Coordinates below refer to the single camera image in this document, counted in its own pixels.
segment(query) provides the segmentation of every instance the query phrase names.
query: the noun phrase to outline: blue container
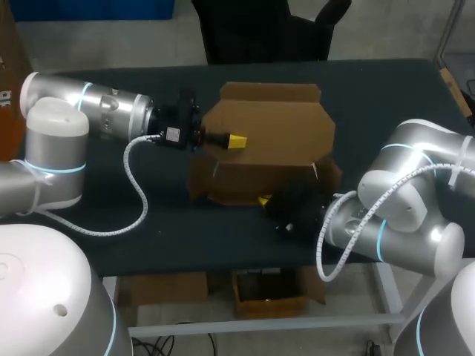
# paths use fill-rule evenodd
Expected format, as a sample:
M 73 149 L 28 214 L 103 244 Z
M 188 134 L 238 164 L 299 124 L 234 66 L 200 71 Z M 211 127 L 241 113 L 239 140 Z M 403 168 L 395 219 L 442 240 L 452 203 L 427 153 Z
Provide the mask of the blue container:
M 16 21 L 168 20 L 174 0 L 10 0 Z

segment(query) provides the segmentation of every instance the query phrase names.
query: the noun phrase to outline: open cardboard box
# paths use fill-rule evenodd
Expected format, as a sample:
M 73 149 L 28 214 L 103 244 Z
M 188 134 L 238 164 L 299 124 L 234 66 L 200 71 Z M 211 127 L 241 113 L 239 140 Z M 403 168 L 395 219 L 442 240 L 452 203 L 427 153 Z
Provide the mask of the open cardboard box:
M 247 137 L 243 150 L 205 146 L 191 158 L 191 199 L 206 195 L 225 205 L 255 204 L 290 179 L 314 182 L 326 197 L 341 172 L 328 158 L 335 124 L 311 84 L 226 83 L 204 116 L 206 130 Z
M 22 141 L 24 120 L 19 97 L 22 83 L 31 71 L 10 6 L 0 0 L 0 161 L 15 158 Z
M 244 300 L 239 287 L 238 273 L 232 272 L 232 288 L 238 315 L 246 319 L 296 317 L 304 311 L 307 299 L 325 304 L 324 283 L 318 276 L 315 266 L 297 268 L 295 278 L 298 287 L 295 295 L 279 299 Z M 281 288 L 288 291 L 288 281 L 283 281 Z

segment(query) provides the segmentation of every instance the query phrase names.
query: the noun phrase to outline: table leg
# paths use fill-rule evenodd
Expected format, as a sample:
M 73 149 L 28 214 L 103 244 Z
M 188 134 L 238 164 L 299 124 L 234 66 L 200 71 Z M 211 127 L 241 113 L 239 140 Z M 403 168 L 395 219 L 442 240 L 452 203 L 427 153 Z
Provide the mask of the table leg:
M 447 24 L 445 25 L 444 32 L 439 42 L 439 46 L 436 51 L 435 62 L 437 67 L 443 68 L 446 67 L 444 62 L 444 53 L 447 43 L 451 39 L 453 29 L 455 28 L 456 23 L 459 21 L 460 15 L 462 14 L 463 7 L 465 6 L 465 0 L 455 0 L 452 6 L 451 13 L 448 16 Z

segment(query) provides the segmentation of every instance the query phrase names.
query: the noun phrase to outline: yellow object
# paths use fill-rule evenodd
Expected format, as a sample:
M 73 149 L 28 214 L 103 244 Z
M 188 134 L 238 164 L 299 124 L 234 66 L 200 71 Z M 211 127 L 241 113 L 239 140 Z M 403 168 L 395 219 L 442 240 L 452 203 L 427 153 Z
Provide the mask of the yellow object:
M 246 137 L 229 135 L 228 149 L 231 150 L 235 148 L 245 148 L 246 141 L 247 141 Z
M 261 204 L 263 207 L 266 206 L 267 202 L 269 201 L 270 197 L 272 195 L 263 195 L 262 197 L 259 197 L 259 204 Z

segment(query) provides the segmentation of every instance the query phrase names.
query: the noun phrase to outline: robotic arm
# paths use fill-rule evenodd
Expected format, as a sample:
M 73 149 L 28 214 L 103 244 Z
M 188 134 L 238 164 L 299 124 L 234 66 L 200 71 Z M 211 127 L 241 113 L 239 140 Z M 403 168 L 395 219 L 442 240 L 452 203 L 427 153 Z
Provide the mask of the robotic arm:
M 423 171 L 435 164 L 444 170 Z M 403 122 L 362 177 L 357 196 L 354 193 L 334 213 L 324 236 L 328 243 L 345 248 L 378 203 L 356 243 L 353 241 L 354 251 L 421 274 L 452 277 L 462 259 L 464 233 L 442 216 L 435 179 L 472 197 L 475 179 L 467 173 L 473 169 L 475 141 L 471 136 L 425 120 Z M 404 178 L 406 182 L 392 188 Z
M 145 218 L 147 202 L 128 168 L 128 153 L 136 143 L 149 141 L 183 150 L 206 142 L 227 149 L 238 138 L 229 133 L 206 132 L 201 121 L 194 118 L 199 107 L 190 90 L 180 91 L 176 105 L 156 106 L 145 95 L 32 73 L 24 81 L 20 108 L 27 119 L 25 158 L 0 164 L 0 216 L 43 211 L 55 218 L 46 210 L 78 202 L 89 133 L 130 142 L 124 165 L 142 199 L 139 223 Z

